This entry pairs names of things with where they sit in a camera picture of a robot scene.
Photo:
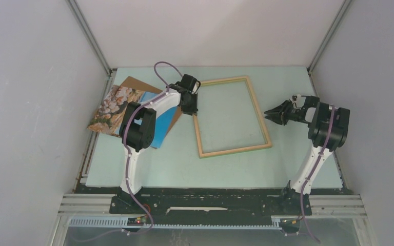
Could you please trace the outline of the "wooden picture frame green edge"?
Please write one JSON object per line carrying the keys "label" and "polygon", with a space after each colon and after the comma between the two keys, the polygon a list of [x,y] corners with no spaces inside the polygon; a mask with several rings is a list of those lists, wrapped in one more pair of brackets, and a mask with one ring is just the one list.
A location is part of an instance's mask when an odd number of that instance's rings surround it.
{"label": "wooden picture frame green edge", "polygon": [[199,93],[193,121],[201,158],[272,147],[249,76],[202,81]]}

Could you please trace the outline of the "blue sea photo print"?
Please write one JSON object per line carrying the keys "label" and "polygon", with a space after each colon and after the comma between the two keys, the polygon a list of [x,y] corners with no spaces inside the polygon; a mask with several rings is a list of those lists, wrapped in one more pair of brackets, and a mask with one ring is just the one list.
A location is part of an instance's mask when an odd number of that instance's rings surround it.
{"label": "blue sea photo print", "polygon": [[[130,102],[142,103],[154,98],[158,92],[137,90],[125,86],[114,85],[110,92],[95,111],[88,129],[93,132],[119,137],[120,126],[123,121],[125,110]],[[180,117],[180,108],[171,108],[163,114],[157,114],[154,139],[151,147],[161,147],[166,135]]]}

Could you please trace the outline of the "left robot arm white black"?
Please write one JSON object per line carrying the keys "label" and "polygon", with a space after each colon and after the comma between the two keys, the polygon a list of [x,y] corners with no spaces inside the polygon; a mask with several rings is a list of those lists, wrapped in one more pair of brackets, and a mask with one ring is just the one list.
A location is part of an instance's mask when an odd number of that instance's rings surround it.
{"label": "left robot arm white black", "polygon": [[153,142],[157,118],[176,107],[183,114],[196,115],[200,86],[199,80],[184,74],[180,81],[167,85],[156,96],[128,104],[120,127],[122,144],[126,150],[125,174],[120,187],[128,193],[122,200],[122,207],[128,213],[136,213],[142,206],[142,200],[134,195],[142,188],[141,179],[137,175],[137,160]]}

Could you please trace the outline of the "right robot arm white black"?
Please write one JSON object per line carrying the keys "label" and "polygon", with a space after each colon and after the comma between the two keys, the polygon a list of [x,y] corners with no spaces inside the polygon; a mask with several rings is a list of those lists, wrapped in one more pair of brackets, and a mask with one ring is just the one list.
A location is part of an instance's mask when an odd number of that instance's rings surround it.
{"label": "right robot arm white black", "polygon": [[300,122],[308,127],[310,148],[295,177],[284,188],[278,208],[284,214],[293,213],[299,206],[294,195],[309,195],[311,186],[325,160],[344,145],[349,128],[350,110],[321,102],[312,95],[293,95],[279,106],[264,112],[265,118],[278,124]]}

